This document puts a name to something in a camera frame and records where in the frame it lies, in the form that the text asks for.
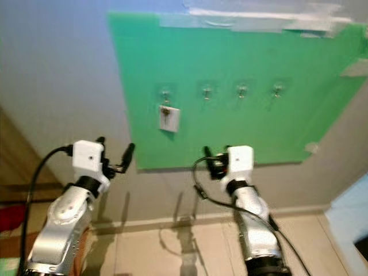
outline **key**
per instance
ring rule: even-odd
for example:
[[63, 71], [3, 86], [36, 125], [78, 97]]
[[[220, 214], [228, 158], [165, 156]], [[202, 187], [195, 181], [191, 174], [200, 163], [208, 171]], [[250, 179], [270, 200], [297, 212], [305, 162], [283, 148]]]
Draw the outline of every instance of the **key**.
[[168, 108], [161, 108], [161, 112], [163, 114], [164, 123], [166, 125], [166, 119], [167, 119], [167, 116], [170, 115], [170, 109], [168, 109]]

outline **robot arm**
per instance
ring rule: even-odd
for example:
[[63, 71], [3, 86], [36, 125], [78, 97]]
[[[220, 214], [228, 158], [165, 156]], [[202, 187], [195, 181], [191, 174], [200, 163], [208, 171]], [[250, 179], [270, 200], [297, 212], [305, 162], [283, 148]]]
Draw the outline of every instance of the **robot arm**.
[[47, 222], [28, 257], [25, 275], [69, 275], [95, 200], [109, 189], [115, 173], [126, 172], [134, 147], [129, 145], [121, 165], [111, 166], [105, 158], [104, 139], [97, 143], [81, 140], [73, 145], [76, 182], [49, 207]]
[[[204, 148], [204, 153], [211, 157], [208, 147]], [[274, 224], [267, 204], [255, 186], [250, 184], [254, 165], [253, 149], [248, 146], [228, 147], [226, 154], [217, 157], [217, 161], [207, 160], [207, 167], [212, 179], [220, 179], [221, 190], [232, 198], [233, 205], [256, 214], [266, 223]], [[283, 263], [275, 233], [270, 231], [266, 223], [238, 210], [235, 211], [235, 221], [248, 275], [291, 275]]]

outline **white wall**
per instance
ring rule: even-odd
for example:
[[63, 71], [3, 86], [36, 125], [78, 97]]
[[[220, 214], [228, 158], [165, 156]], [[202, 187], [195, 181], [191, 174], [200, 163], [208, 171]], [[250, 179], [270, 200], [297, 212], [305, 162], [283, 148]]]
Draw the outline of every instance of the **white wall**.
[[368, 261], [354, 246], [368, 235], [368, 174], [334, 200], [326, 216], [349, 276], [368, 275]]
[[[107, 156], [118, 162], [131, 141], [106, 24], [111, 9], [184, 11], [179, 0], [0, 0], [0, 103], [41, 156], [61, 144], [103, 135]], [[328, 204], [366, 171], [365, 102], [368, 85], [323, 138], [319, 154], [302, 165], [254, 171], [254, 182], [272, 207]], [[55, 157], [50, 167], [62, 182], [72, 180], [67, 157]], [[191, 213], [195, 198], [191, 185], [187, 170], [137, 172], [132, 166], [112, 182], [103, 217], [121, 220], [124, 204], [128, 220], [170, 217], [181, 193], [179, 214]], [[209, 188], [219, 194], [215, 183]], [[200, 204], [198, 211], [219, 209]]]

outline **baseboard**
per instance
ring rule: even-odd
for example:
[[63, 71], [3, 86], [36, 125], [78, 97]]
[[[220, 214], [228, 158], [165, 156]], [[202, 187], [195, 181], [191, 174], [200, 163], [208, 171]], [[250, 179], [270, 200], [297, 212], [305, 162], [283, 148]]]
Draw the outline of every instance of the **baseboard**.
[[[330, 208], [330, 204], [325, 205], [309, 205], [288, 208], [272, 209], [271, 213], [274, 217], [285, 216], [305, 216], [309, 214], [324, 213]], [[233, 221], [232, 212], [222, 212], [214, 214], [201, 214], [196, 218], [181, 217], [179, 220], [170, 218], [158, 218], [154, 220], [136, 220], [136, 221], [115, 221], [112, 223], [92, 223], [90, 230], [97, 235], [147, 231], [162, 228], [184, 227], [193, 225], [205, 225], [213, 223], [224, 223]]]

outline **green acrylic panel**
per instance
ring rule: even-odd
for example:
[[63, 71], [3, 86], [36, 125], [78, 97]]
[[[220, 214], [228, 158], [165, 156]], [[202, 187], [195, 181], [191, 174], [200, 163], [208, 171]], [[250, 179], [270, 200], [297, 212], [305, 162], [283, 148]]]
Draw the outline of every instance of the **green acrylic panel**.
[[[250, 145], [258, 164], [301, 162], [365, 78], [339, 74], [365, 53], [364, 26], [334, 39], [300, 32], [164, 28], [154, 14], [109, 14], [138, 168], [187, 167], [202, 147]], [[274, 97], [273, 86], [284, 90]], [[236, 86], [246, 82], [243, 99]], [[203, 84], [213, 87], [204, 100]], [[160, 89], [181, 110], [177, 133], [159, 129]]]

